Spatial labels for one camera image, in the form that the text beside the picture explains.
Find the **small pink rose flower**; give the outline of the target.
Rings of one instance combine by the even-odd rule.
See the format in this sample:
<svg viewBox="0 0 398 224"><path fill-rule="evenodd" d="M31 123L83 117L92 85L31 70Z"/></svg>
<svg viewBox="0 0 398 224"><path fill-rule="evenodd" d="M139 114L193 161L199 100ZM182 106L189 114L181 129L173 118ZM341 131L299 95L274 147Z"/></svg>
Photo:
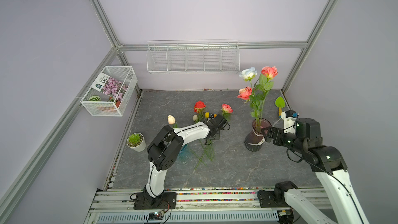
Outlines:
<svg viewBox="0 0 398 224"><path fill-rule="evenodd" d="M244 101L245 104L249 104L251 108L251 116L258 119L259 118L259 113L258 113L258 106L257 106L257 100L256 97L252 95L252 88L251 87L246 87L242 88L238 92L238 99L241 99Z"/></svg>

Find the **dark red glass vase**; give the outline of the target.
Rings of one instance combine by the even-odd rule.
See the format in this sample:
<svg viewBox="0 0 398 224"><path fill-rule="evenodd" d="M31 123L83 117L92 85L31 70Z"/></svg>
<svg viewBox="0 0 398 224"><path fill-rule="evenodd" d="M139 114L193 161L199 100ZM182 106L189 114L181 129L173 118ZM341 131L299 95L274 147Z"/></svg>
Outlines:
<svg viewBox="0 0 398 224"><path fill-rule="evenodd" d="M271 123L264 118L260 119L260 124L257 124L256 120L254 120L252 122L252 130L245 137L245 147L251 152L259 151L262 145L265 143L265 138L264 135L261 133L261 130L271 126Z"/></svg>

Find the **white rose flower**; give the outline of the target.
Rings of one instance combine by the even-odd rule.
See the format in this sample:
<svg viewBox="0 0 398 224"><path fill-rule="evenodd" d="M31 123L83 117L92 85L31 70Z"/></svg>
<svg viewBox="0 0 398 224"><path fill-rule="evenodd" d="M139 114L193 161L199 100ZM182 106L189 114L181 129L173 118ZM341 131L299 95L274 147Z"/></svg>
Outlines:
<svg viewBox="0 0 398 224"><path fill-rule="evenodd" d="M255 79L257 74L258 74L258 72L256 71L256 69L254 67L251 67L251 68L248 68L248 69L244 69L239 74L239 77L241 79L243 79L245 82L249 82L250 83L250 86L248 86L248 87L252 88L252 95L255 96L255 97L256 97L256 92L254 90L254 84L252 83L252 81ZM257 100L258 113L259 113L259 101L258 101L257 97L256 97L256 100Z"/></svg>

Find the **pale pink tulip flower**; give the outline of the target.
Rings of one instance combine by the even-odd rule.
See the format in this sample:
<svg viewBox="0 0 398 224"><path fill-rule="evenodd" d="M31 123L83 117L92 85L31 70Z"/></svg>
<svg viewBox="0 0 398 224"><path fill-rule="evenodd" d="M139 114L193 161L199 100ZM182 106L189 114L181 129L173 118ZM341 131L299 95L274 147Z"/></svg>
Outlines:
<svg viewBox="0 0 398 224"><path fill-rule="evenodd" d="M168 115L167 121L168 121L168 124L171 125L173 128L177 128L178 127L176 119L175 119L174 116Z"/></svg>

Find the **red rose flower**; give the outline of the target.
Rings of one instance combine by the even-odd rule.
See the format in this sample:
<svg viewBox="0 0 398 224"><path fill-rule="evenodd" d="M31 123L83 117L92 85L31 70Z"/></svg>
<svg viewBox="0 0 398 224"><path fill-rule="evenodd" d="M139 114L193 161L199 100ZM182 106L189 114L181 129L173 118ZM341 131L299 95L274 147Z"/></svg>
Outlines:
<svg viewBox="0 0 398 224"><path fill-rule="evenodd" d="M204 118L205 103L202 101L196 102L194 106L194 111L197 115L197 121L201 121Z"/></svg>

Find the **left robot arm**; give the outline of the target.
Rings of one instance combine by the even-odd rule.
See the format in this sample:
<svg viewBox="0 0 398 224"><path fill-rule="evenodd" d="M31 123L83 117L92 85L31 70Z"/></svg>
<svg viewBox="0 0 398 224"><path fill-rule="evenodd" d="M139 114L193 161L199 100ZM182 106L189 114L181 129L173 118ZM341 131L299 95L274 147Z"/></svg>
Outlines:
<svg viewBox="0 0 398 224"><path fill-rule="evenodd" d="M227 120L218 115L183 128L164 126L147 148L148 181L142 192L134 194L134 209L175 209L177 193L166 192L164 188L168 169L176 162L183 146L197 140L212 140L227 124Z"/></svg>

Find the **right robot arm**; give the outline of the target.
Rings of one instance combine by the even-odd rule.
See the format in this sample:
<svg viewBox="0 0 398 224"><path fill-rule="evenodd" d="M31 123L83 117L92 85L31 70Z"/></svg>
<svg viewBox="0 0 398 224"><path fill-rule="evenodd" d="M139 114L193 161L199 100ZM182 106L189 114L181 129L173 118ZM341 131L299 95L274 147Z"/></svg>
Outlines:
<svg viewBox="0 0 398 224"><path fill-rule="evenodd" d="M318 121L298 118L286 128L267 127L261 133L266 142L286 147L299 155L300 161L310 165L328 196L338 224L369 222L354 192L342 154L337 148L323 144ZM292 207L309 224L332 223L292 182L277 185L275 197Z"/></svg>

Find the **pink rose double bloom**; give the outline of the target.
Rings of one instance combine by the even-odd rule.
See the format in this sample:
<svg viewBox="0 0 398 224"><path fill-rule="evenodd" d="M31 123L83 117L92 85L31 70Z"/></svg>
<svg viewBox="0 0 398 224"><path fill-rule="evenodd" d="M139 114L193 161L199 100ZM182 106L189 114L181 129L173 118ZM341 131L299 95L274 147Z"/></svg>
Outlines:
<svg viewBox="0 0 398 224"><path fill-rule="evenodd" d="M263 109L267 95L274 86L274 78L278 75L278 69L274 67L264 67L261 71L258 82L252 90L250 107L252 116L256 119L256 127L259 127L263 117Z"/></svg>

